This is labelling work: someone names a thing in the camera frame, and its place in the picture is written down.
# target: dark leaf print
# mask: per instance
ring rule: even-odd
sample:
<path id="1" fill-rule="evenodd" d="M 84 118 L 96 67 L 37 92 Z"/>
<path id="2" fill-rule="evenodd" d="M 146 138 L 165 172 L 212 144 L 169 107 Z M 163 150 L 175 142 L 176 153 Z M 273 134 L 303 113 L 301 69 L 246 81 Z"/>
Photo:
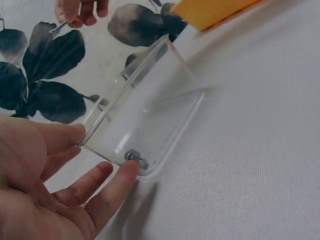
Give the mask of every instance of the dark leaf print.
<path id="1" fill-rule="evenodd" d="M 28 46 L 26 35 L 16 29 L 0 31 L 0 54 L 11 64 L 19 65 Z"/>
<path id="2" fill-rule="evenodd" d="M 174 7 L 174 3 L 165 3 L 161 9 L 161 17 L 163 20 L 163 26 L 169 33 L 169 39 L 171 42 L 174 42 L 179 34 L 185 29 L 188 25 L 181 17 L 171 13 L 170 10 Z"/>
<path id="3" fill-rule="evenodd" d="M 31 89 L 28 109 L 32 117 L 39 110 L 50 121 L 70 124 L 86 113 L 83 95 L 63 83 L 39 81 Z"/>
<path id="4" fill-rule="evenodd" d="M 139 57 L 141 55 L 140 52 L 135 52 L 135 53 L 132 53 L 130 54 L 126 61 L 125 61 L 125 67 L 127 67 L 129 64 L 131 64 L 137 57 Z"/>
<path id="5" fill-rule="evenodd" d="M 84 58 L 85 42 L 78 30 L 53 40 L 55 24 L 40 22 L 35 26 L 23 58 L 28 83 L 65 75 Z"/>
<path id="6" fill-rule="evenodd" d="M 117 8 L 107 28 L 117 40 L 133 47 L 150 47 L 167 33 L 161 15 L 134 3 Z"/>
<path id="7" fill-rule="evenodd" d="M 90 100 L 91 102 L 94 102 L 96 103 L 99 99 L 100 99 L 100 96 L 98 94 L 95 94 L 95 95 L 92 95 L 92 96 L 85 96 L 85 95 L 82 95 L 85 99 L 88 99 Z M 109 104 L 109 102 L 102 98 L 101 101 L 99 102 L 99 105 L 102 105 L 102 106 L 107 106 Z"/>
<path id="8" fill-rule="evenodd" d="M 7 110 L 23 105 L 27 94 L 27 81 L 21 69 L 0 62 L 0 107 Z"/>

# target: orange object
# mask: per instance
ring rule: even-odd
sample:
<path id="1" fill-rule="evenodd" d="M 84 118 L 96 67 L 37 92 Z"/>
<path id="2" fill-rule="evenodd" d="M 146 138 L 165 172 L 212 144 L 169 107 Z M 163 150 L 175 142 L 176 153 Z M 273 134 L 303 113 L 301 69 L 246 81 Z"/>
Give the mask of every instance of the orange object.
<path id="1" fill-rule="evenodd" d="M 204 31 L 262 0 L 182 0 L 174 13 L 198 31 Z"/>

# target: metal bolt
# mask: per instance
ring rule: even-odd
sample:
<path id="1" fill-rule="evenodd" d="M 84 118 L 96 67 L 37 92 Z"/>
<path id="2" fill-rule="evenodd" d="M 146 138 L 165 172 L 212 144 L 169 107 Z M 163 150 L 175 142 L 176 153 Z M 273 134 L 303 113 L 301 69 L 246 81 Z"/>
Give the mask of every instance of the metal bolt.
<path id="1" fill-rule="evenodd" d="M 140 152 L 138 152 L 134 149 L 127 151 L 124 155 L 124 159 L 126 161 L 129 161 L 129 160 L 137 161 L 140 165 L 140 168 L 143 170 L 146 170 L 149 166 L 148 162 L 144 158 L 141 157 Z"/>

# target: clear plastic box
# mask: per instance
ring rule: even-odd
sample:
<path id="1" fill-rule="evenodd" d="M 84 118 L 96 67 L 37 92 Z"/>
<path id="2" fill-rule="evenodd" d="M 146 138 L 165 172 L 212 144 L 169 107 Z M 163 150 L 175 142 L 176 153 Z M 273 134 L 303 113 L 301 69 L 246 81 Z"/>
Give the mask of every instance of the clear plastic box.
<path id="1" fill-rule="evenodd" d="M 87 132 L 79 146 L 116 165 L 138 158 L 138 178 L 149 181 L 163 169 L 203 96 L 164 35 L 108 81 L 84 121 Z"/>

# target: white tablecloth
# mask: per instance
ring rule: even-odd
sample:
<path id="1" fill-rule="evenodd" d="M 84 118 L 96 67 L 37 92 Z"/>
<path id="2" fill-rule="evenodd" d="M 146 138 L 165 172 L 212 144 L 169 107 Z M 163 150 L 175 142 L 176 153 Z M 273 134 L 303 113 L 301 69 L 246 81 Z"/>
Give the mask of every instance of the white tablecloth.
<path id="1" fill-rule="evenodd" d="M 319 14 L 319 0 L 266 0 L 206 34 L 187 27 L 175 45 L 205 99 L 99 240 L 320 238 Z"/>

